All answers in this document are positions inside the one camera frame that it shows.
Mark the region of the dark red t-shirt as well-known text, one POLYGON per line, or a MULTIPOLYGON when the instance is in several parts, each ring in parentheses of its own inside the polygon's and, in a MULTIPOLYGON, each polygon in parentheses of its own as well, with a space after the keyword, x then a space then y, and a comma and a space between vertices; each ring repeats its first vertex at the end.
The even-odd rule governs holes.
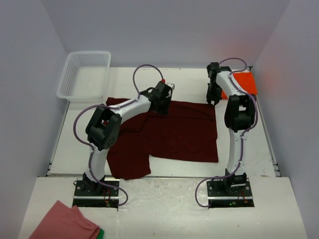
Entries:
POLYGON ((150 156, 217 163, 215 107, 172 101, 167 115, 149 111, 127 120, 107 162, 113 177, 139 179, 151 173, 150 156))

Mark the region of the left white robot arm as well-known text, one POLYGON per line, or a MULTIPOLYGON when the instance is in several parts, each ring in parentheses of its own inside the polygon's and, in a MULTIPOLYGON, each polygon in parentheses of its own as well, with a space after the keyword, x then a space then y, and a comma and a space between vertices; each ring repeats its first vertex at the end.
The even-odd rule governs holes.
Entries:
POLYGON ((160 81, 155 88, 142 91, 135 99, 113 106, 101 104, 95 109, 85 129, 91 150, 83 181, 91 195, 103 192, 107 154, 118 139, 121 125, 149 111, 168 114, 174 88, 174 84, 160 81))

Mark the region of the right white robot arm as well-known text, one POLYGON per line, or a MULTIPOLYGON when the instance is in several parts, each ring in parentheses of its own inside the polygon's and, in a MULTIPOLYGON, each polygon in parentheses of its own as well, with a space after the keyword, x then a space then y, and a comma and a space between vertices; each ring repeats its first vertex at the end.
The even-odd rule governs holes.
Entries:
POLYGON ((207 67, 210 82, 206 93, 206 101, 217 105, 224 93, 228 99, 224 122, 229 129, 230 151, 225 175, 212 179, 207 183, 210 197, 237 197, 247 187, 245 167, 245 144, 248 132, 258 120, 256 100, 235 80, 228 66, 220 66, 211 62, 207 67))

